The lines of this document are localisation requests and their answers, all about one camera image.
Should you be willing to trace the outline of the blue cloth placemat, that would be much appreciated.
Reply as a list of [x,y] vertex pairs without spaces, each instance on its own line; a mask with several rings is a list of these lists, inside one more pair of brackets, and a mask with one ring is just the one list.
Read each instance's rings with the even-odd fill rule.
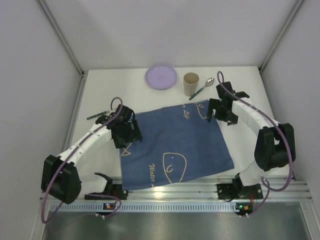
[[138,113],[142,141],[120,150],[122,187],[141,190],[234,169],[221,129],[207,121],[209,101]]

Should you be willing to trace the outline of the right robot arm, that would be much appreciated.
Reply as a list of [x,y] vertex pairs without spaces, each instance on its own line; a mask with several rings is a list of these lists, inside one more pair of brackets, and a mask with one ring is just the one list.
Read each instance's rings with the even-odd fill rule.
[[244,91],[235,92],[231,83],[221,82],[217,87],[218,99],[210,99],[207,120],[212,118],[236,125],[241,119],[256,135],[254,159],[249,166],[232,180],[236,194],[246,191],[262,181],[271,170],[289,166],[288,178],[279,191],[286,189],[293,177],[293,162],[296,159],[294,128],[289,123],[281,124],[271,119],[250,102]]

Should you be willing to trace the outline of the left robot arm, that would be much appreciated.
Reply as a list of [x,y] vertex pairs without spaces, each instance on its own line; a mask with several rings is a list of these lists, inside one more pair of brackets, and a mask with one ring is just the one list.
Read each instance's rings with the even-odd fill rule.
[[82,172],[92,156],[109,141],[116,149],[142,141],[143,137],[132,109],[118,105],[110,115],[101,115],[90,130],[73,146],[58,156],[49,155],[43,165],[41,189],[64,204],[71,204],[78,196],[106,193],[112,178],[95,171]]

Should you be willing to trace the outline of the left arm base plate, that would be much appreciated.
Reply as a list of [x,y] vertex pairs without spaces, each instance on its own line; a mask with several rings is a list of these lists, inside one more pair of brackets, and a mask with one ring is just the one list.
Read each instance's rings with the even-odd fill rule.
[[111,200],[116,197],[120,200],[127,200],[128,191],[122,189],[122,184],[108,183],[102,193],[93,192],[84,196],[85,200]]

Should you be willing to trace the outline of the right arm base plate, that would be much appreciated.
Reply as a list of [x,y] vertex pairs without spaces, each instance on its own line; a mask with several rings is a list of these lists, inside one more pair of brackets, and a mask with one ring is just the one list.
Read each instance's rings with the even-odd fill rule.
[[231,202],[232,200],[262,200],[264,198],[261,185],[235,187],[232,183],[219,183],[216,185],[219,200]]

